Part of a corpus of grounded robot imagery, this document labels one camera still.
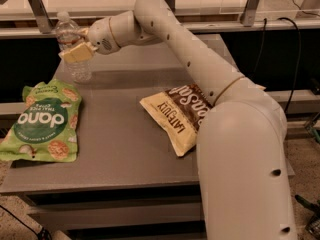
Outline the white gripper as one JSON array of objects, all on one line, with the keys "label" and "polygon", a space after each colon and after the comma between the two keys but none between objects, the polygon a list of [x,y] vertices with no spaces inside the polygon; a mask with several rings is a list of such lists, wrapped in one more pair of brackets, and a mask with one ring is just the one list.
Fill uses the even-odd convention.
[{"label": "white gripper", "polygon": [[89,42],[60,43],[60,58],[67,63],[76,63],[90,60],[95,51],[103,55],[119,51],[120,47],[112,33],[110,21],[111,18],[106,17],[96,21],[89,29],[70,30],[69,34],[74,38],[86,39],[88,37]]}]

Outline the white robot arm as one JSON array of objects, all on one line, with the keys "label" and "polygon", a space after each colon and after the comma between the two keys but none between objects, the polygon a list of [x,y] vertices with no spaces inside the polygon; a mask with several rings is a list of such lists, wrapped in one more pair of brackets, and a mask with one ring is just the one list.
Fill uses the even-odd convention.
[{"label": "white robot arm", "polygon": [[197,166],[208,240],[298,240],[283,142],[281,106],[208,48],[164,0],[96,21],[61,52],[67,62],[161,39],[211,104],[197,137]]}]

